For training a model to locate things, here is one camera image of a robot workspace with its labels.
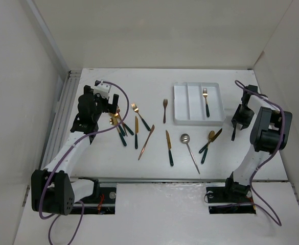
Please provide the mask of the gold spoon green handle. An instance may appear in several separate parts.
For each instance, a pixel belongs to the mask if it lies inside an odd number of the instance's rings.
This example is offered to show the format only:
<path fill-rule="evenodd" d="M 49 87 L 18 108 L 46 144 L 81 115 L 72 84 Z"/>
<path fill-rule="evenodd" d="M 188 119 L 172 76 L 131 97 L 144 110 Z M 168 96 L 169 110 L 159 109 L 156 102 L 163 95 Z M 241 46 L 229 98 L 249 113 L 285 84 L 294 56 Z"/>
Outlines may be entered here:
<path fill-rule="evenodd" d="M 115 118 L 117 122 L 119 122 L 119 120 L 118 120 L 118 114 L 117 114 L 117 113 L 115 113 L 115 114 L 113 114 L 113 113 L 109 113 L 109 115 L 110 115 L 111 117 Z M 126 136 L 126 134 L 125 134 L 123 128 L 121 127 L 121 125 L 119 125 L 118 128 L 119 128 L 119 130 L 121 131 L 122 135 L 123 135 L 123 136 Z"/>

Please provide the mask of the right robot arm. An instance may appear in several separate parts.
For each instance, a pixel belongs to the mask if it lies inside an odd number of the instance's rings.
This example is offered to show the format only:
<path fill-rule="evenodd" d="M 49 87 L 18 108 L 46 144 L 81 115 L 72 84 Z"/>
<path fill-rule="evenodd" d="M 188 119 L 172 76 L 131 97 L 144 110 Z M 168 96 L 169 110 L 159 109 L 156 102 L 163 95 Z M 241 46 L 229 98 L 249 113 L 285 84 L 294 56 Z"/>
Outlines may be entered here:
<path fill-rule="evenodd" d="M 266 95 L 259 94 L 257 86 L 245 86 L 238 80 L 235 84 L 243 90 L 243 95 L 232 118 L 232 141 L 235 140 L 237 125 L 246 129 L 254 117 L 256 120 L 250 133 L 249 150 L 222 189 L 223 197 L 228 201 L 245 197 L 250 192 L 258 170 L 285 148 L 292 122 L 292 113 L 284 111 Z"/>

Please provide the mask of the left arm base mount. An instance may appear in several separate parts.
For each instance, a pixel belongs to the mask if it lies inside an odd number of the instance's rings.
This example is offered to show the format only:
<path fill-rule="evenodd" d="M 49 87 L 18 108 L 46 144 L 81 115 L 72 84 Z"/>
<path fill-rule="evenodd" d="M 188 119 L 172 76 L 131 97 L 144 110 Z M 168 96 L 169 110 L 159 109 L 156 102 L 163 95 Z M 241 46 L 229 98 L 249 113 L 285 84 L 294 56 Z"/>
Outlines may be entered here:
<path fill-rule="evenodd" d="M 75 191 L 75 200 L 70 214 L 81 214 L 82 204 L 84 205 L 84 214 L 87 215 L 105 215 L 115 214 L 117 184 L 93 182 L 91 188 L 78 187 Z"/>

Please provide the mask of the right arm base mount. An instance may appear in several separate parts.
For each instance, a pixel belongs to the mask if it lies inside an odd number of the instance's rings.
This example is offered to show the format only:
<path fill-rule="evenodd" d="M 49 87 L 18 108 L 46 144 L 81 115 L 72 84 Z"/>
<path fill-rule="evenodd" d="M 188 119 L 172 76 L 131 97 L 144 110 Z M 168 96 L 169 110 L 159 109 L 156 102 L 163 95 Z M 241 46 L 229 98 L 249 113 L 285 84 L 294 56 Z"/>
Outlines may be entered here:
<path fill-rule="evenodd" d="M 234 194 L 225 186 L 207 186 L 206 202 L 209 214 L 256 214 L 255 207 L 249 204 L 252 198 Z"/>

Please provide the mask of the gold knife green handle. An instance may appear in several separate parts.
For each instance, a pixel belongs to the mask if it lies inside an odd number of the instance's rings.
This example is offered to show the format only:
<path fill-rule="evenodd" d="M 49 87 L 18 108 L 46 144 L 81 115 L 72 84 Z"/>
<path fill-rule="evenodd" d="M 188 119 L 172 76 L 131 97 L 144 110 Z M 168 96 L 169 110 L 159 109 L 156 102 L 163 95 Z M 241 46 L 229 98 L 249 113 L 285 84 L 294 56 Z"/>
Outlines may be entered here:
<path fill-rule="evenodd" d="M 166 130 L 166 140 L 167 140 L 167 146 L 168 146 L 170 166 L 173 167 L 174 162 L 173 162 L 173 156 L 172 156 L 172 152 L 171 152 L 171 140 L 170 140 L 169 132 L 167 130 Z"/>
<path fill-rule="evenodd" d="M 135 116 L 135 149 L 138 149 L 138 134 L 139 132 L 139 120 L 138 117 Z"/>

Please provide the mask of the silver round spoon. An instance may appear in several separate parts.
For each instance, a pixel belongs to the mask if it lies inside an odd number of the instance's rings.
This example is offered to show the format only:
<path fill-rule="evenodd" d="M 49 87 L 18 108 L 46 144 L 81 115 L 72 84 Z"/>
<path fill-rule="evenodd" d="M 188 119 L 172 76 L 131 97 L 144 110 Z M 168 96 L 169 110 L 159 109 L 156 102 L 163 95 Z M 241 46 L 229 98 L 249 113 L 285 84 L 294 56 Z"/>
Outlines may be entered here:
<path fill-rule="evenodd" d="M 190 148 L 190 146 L 189 146 L 190 136 L 189 136 L 188 134 L 186 134 L 186 133 L 183 133 L 183 134 L 180 136 L 180 142 L 183 143 L 183 144 L 185 144 L 185 145 L 187 146 L 188 151 L 189 151 L 189 153 L 190 153 L 190 156 L 191 156 L 191 158 L 192 158 L 192 161 L 193 161 L 193 163 L 194 163 L 194 165 L 195 165 L 195 168 L 196 168 L 197 172 L 200 174 L 199 167 L 198 167 L 198 165 L 197 165 L 197 162 L 196 162 L 196 160 L 195 160 L 195 157 L 194 157 L 194 155 L 193 155 L 193 152 L 192 152 L 192 150 L 191 150 L 191 148 Z"/>

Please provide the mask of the gold fork green handle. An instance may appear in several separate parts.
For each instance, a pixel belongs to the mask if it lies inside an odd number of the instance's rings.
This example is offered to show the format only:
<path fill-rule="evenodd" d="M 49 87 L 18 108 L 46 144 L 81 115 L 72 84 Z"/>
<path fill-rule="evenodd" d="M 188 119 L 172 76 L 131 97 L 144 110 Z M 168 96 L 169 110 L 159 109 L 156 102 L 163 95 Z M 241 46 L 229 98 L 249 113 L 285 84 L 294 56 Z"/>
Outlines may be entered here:
<path fill-rule="evenodd" d="M 144 126 L 146 127 L 146 129 L 148 131 L 151 131 L 151 128 L 149 127 L 149 125 L 147 124 L 147 122 L 143 119 L 143 117 L 140 115 L 139 113 L 139 108 L 137 107 L 137 105 L 135 103 L 131 104 L 133 111 L 140 117 L 141 121 L 143 122 Z"/>

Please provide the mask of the rose gold fork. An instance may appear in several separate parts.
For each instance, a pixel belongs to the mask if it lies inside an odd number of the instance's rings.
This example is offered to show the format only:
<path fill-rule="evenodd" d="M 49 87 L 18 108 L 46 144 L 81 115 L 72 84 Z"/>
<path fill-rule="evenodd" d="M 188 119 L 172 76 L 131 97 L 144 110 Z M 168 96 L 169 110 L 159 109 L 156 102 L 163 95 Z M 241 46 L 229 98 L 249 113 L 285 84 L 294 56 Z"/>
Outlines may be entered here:
<path fill-rule="evenodd" d="M 167 108 L 167 105 L 168 105 L 168 100 L 167 100 L 167 99 L 164 99 L 164 100 L 163 100 L 163 107 L 164 107 L 163 123 L 164 123 L 164 124 L 166 123 L 166 108 Z"/>

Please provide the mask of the gold knife cluster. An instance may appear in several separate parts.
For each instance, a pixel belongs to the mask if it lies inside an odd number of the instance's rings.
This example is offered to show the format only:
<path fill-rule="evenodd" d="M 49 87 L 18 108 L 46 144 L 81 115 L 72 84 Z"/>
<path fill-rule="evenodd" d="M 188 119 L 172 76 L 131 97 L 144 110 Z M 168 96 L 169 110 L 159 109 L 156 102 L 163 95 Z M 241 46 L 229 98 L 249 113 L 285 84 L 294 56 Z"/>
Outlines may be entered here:
<path fill-rule="evenodd" d="M 222 130 L 223 129 L 220 129 L 217 133 L 215 133 L 215 136 L 213 137 L 213 139 L 211 140 L 210 143 L 214 142 L 218 138 L 218 136 L 222 133 Z M 203 151 L 204 151 L 204 149 L 206 147 L 206 144 L 199 150 L 199 153 L 203 153 Z"/>

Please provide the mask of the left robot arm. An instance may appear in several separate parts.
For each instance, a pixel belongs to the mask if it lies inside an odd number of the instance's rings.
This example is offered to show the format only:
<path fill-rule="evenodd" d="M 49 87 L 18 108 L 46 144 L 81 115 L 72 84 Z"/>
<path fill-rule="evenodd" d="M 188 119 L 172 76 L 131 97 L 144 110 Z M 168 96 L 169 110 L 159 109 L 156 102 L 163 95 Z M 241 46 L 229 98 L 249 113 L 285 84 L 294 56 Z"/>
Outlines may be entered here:
<path fill-rule="evenodd" d="M 91 203 L 99 199 L 100 190 L 95 181 L 79 179 L 72 182 L 70 177 L 79 158 L 100 132 L 98 120 L 101 114 L 116 112 L 119 95 L 114 94 L 110 103 L 111 87 L 111 84 L 100 81 L 96 81 L 94 87 L 84 86 L 66 143 L 44 169 L 32 173 L 31 205 L 41 218 L 44 213 L 68 215 L 82 198 Z"/>

